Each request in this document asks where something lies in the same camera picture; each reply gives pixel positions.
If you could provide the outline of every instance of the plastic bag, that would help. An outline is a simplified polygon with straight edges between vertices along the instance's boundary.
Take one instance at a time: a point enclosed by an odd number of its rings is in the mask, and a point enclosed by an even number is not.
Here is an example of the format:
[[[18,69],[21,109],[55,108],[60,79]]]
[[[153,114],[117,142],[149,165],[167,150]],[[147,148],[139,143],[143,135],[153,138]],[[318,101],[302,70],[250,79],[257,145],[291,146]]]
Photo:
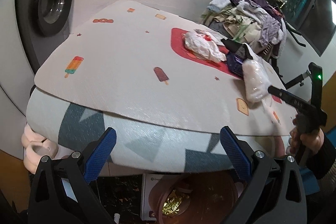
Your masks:
[[[243,65],[243,75],[246,90],[246,99],[250,102],[260,102],[268,95],[271,82],[262,63],[247,59]]]
[[[187,32],[184,37],[184,46],[215,63],[226,61],[225,54],[219,51],[218,46],[209,35]]]
[[[211,39],[216,43],[217,46],[224,46],[223,42],[221,41],[222,39],[227,40],[227,37],[222,35],[219,32],[215,31],[204,31],[200,29],[194,29],[196,33],[199,34],[207,34],[211,37]]]

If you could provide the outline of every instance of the human hand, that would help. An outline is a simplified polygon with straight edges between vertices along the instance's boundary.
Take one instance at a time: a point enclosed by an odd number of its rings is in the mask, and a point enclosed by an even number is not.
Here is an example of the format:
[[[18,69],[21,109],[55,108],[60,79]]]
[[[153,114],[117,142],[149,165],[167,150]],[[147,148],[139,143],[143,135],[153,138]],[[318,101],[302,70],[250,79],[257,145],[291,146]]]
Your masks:
[[[296,119],[293,120],[293,125],[296,126]],[[324,134],[321,129],[315,130],[309,134],[301,134],[301,136],[299,136],[297,127],[295,127],[290,132],[290,135],[291,138],[289,138],[289,152],[292,154],[295,154],[298,151],[299,146],[302,143],[312,151],[313,155],[315,155],[320,150],[324,142]]]

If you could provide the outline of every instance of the washing machine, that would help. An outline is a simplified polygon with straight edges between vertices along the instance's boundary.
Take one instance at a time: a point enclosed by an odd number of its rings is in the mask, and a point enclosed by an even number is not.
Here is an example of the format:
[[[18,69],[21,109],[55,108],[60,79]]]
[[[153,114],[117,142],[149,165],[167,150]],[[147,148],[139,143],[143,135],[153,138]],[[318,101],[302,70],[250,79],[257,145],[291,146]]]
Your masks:
[[[15,0],[17,26],[34,73],[69,34],[72,0]]]

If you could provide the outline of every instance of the plastic wrap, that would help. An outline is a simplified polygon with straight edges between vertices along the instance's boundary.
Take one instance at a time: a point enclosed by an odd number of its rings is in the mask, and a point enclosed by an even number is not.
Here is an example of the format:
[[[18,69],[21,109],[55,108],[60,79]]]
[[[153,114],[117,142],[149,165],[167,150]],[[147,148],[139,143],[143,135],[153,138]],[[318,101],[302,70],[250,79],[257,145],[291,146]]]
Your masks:
[[[243,65],[243,75],[246,90],[246,99],[250,102],[260,102],[268,95],[271,82],[262,63],[247,59]]]
[[[187,32],[184,37],[184,46],[215,63],[226,61],[225,54],[219,51],[218,46],[209,35]]]

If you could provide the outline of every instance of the pink slipper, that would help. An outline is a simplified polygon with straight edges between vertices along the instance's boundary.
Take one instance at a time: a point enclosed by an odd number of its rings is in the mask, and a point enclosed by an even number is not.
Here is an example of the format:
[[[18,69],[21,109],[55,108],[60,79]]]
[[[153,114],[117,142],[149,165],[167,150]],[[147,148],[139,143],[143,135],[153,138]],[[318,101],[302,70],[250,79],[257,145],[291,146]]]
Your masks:
[[[27,123],[25,126],[25,131],[21,136],[21,143],[23,147],[27,148],[30,142],[42,142],[46,138],[42,135],[35,133]]]
[[[28,171],[35,174],[37,166],[44,155],[48,155],[51,159],[55,158],[58,152],[58,144],[45,140],[41,142],[30,142],[26,147],[23,163]]]

